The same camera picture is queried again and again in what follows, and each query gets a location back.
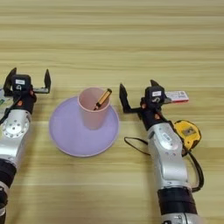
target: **black cable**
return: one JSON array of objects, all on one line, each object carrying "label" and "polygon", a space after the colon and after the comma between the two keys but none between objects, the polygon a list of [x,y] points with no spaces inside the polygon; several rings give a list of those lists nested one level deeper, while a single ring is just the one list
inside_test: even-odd
[{"label": "black cable", "polygon": [[0,120],[0,125],[2,125],[4,123],[4,121],[7,119],[8,115],[10,114],[10,112],[13,110],[13,108],[18,104],[18,102],[21,100],[22,95],[20,95],[16,101],[13,102],[13,104],[6,110],[6,112],[4,113],[3,117]]},{"label": "black cable", "polygon": [[187,220],[187,217],[186,217],[185,213],[184,213],[184,216],[185,216],[185,224],[188,224],[188,220]]},{"label": "black cable", "polygon": [[5,223],[5,217],[6,217],[6,212],[2,216],[0,216],[0,224]]},{"label": "black cable", "polygon": [[148,142],[146,142],[146,141],[144,141],[143,139],[138,138],[138,137],[128,137],[128,136],[126,136],[126,137],[124,138],[124,142],[125,142],[126,144],[128,144],[129,146],[131,146],[132,148],[136,149],[137,151],[142,152],[142,153],[145,154],[145,155],[148,155],[148,156],[150,155],[150,153],[148,153],[148,152],[139,150],[135,145],[133,145],[132,143],[130,143],[127,139],[138,140],[138,141],[140,141],[140,142],[142,142],[143,144],[146,144],[146,145],[148,145]]},{"label": "black cable", "polygon": [[192,192],[196,193],[204,186],[204,184],[205,184],[205,177],[204,177],[204,173],[202,171],[202,168],[200,166],[200,163],[198,162],[196,157],[189,150],[187,151],[187,154],[189,154],[189,156],[191,157],[191,159],[192,159],[192,161],[194,163],[194,166],[196,168],[196,171],[198,173],[199,185],[192,189]]},{"label": "black cable", "polygon": [[[134,146],[132,143],[130,143],[127,139],[138,140],[138,141],[140,141],[140,142],[142,142],[143,144],[146,144],[146,145],[148,145],[148,142],[146,142],[146,141],[144,141],[143,139],[138,138],[138,137],[127,137],[127,136],[126,136],[126,137],[124,138],[124,142],[125,142],[126,144],[128,144],[129,146],[131,146],[132,148],[136,149],[137,151],[142,152],[142,153],[145,154],[145,155],[148,155],[148,156],[150,155],[150,153],[147,153],[147,152],[145,152],[145,151],[139,150],[136,146]],[[194,188],[192,189],[192,192],[193,192],[193,193],[196,193],[196,192],[198,192],[198,191],[204,186],[204,184],[205,184],[204,173],[203,173],[203,171],[202,171],[202,168],[201,168],[201,166],[200,166],[198,160],[197,160],[196,157],[191,153],[191,151],[190,151],[190,150],[187,150],[185,147],[184,147],[184,150],[185,150],[185,155],[189,155],[190,158],[192,159],[193,164],[194,164],[194,166],[195,166],[195,168],[196,168],[196,171],[197,171],[197,173],[198,173],[198,177],[199,177],[199,185],[196,186],[196,187],[194,187]]]}]

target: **label sticker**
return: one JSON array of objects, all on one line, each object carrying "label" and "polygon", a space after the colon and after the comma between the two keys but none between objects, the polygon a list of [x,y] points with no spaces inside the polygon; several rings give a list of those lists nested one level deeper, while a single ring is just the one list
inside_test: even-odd
[{"label": "label sticker", "polygon": [[157,92],[153,92],[152,96],[161,96],[162,92],[161,91],[157,91]]},{"label": "label sticker", "polygon": [[171,99],[171,102],[189,102],[189,97],[185,91],[165,92],[165,95]]},{"label": "label sticker", "polygon": [[166,133],[163,133],[162,135],[168,142],[172,140]]},{"label": "label sticker", "polygon": [[16,84],[24,85],[25,81],[24,80],[16,80]]}]

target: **lavender plate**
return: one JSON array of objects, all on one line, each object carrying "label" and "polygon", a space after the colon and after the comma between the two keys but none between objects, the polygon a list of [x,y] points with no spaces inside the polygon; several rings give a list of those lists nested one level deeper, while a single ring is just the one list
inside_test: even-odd
[{"label": "lavender plate", "polygon": [[81,120],[78,97],[62,102],[52,113],[50,136],[56,146],[68,155],[91,157],[108,149],[119,132],[119,118],[109,106],[104,124],[97,130],[86,128]]}]

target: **wood grain surface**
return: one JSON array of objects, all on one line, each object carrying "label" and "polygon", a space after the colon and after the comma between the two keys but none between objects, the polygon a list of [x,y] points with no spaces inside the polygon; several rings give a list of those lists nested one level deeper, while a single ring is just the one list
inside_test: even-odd
[{"label": "wood grain surface", "polygon": [[[138,106],[150,79],[189,94],[189,103],[165,106],[164,114],[199,125],[194,155],[206,184],[194,198],[207,223],[223,223],[223,60],[223,0],[1,0],[0,83],[13,67],[36,87],[47,68],[52,75],[51,94],[35,105],[6,223],[159,224],[151,159],[123,141],[146,132],[136,115],[123,115],[118,99],[123,82]],[[48,121],[89,86],[113,89],[120,135],[97,157],[69,157],[50,140]]]}]

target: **tape measure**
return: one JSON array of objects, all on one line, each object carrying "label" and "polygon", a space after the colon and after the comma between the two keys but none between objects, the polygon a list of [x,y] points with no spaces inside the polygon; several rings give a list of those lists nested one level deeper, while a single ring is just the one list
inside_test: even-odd
[{"label": "tape measure", "polygon": [[174,123],[174,129],[177,131],[188,151],[193,149],[200,142],[200,129],[195,124],[180,120]]}]

